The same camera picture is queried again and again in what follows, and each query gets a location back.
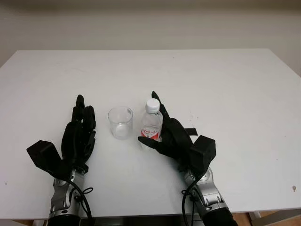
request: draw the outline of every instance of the white table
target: white table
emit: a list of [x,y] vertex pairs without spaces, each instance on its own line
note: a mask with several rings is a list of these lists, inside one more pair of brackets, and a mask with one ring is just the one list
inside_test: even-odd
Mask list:
[[[300,80],[267,49],[18,51],[0,68],[0,218],[48,217],[53,178],[26,148],[41,139],[60,151],[78,94],[96,113],[84,183],[93,216],[181,214],[176,162],[136,140],[153,90],[184,127],[216,140],[211,168],[231,211],[300,208]],[[107,120],[119,105],[135,114],[124,141]]]

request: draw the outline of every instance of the wire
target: wire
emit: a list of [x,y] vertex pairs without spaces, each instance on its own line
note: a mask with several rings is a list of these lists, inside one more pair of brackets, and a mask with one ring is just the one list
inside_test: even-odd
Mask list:
[[86,199],[86,197],[85,197],[85,194],[88,194],[88,193],[90,193],[91,191],[93,191],[93,188],[92,188],[92,187],[89,187],[89,188],[86,188],[84,191],[82,191],[82,190],[81,190],[74,182],[70,181],[69,179],[66,180],[66,182],[69,183],[69,184],[71,184],[71,185],[78,191],[78,193],[80,194],[80,197],[81,197],[81,199],[82,199],[82,200],[80,201],[80,202],[81,202],[81,205],[82,205],[82,207],[83,207],[82,201],[84,201],[86,208],[83,208],[83,209],[84,209],[84,211],[85,211],[85,213],[86,213],[86,215],[87,215],[87,217],[88,217],[88,219],[89,219],[89,221],[90,221],[90,224],[93,225],[93,219],[92,219],[91,209],[90,209],[89,203],[88,203],[88,201],[87,201],[87,199]]
[[192,187],[194,185],[197,184],[197,182],[201,179],[202,177],[196,178],[195,181],[193,181],[191,183],[191,185],[189,185],[189,187],[186,190],[181,191],[181,193],[183,194],[183,198],[182,198],[182,214],[183,214],[183,219],[184,219],[184,223],[185,226],[189,226],[188,221],[187,221],[187,217],[186,217],[186,212],[185,212],[185,201],[186,201],[186,196],[188,194],[190,194],[190,190],[192,189]]
[[194,201],[192,201],[191,226],[193,226],[193,215],[194,215]]

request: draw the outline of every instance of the plastic bottle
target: plastic bottle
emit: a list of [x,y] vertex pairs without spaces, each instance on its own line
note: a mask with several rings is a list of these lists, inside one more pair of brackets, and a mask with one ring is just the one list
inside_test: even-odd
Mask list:
[[163,116],[160,109],[160,102],[157,99],[149,99],[146,102],[145,110],[141,121],[141,136],[160,141]]

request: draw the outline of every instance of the robotic hand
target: robotic hand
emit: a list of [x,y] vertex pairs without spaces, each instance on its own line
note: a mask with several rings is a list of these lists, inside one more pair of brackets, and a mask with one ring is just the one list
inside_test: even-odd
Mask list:
[[84,174],[89,169],[85,163],[94,148],[95,126],[93,107],[85,107],[83,96],[78,95],[72,120],[66,126],[62,139],[63,159],[48,141],[40,140],[27,149],[34,164],[55,178],[48,226],[79,226],[80,205],[93,225],[91,210],[85,198],[85,194],[93,188],[82,191],[82,186]]
[[227,204],[213,182],[213,174],[209,168],[210,162],[216,156],[215,140],[199,136],[195,143],[190,136],[197,136],[195,129],[184,129],[175,118],[170,118],[158,95],[153,91],[152,98],[160,102],[160,112],[163,115],[161,142],[138,137],[138,140],[156,149],[160,154],[174,158],[179,162],[179,171],[184,173],[187,190],[182,191],[182,213],[185,225],[188,226],[185,214],[186,196],[190,195],[193,209],[203,219],[205,226],[237,226]]

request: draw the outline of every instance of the transparent cup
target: transparent cup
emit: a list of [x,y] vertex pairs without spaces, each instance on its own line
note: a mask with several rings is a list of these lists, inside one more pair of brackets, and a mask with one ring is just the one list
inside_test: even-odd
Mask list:
[[108,119],[115,138],[123,140],[130,137],[133,132],[133,111],[129,107],[112,108],[108,113]]

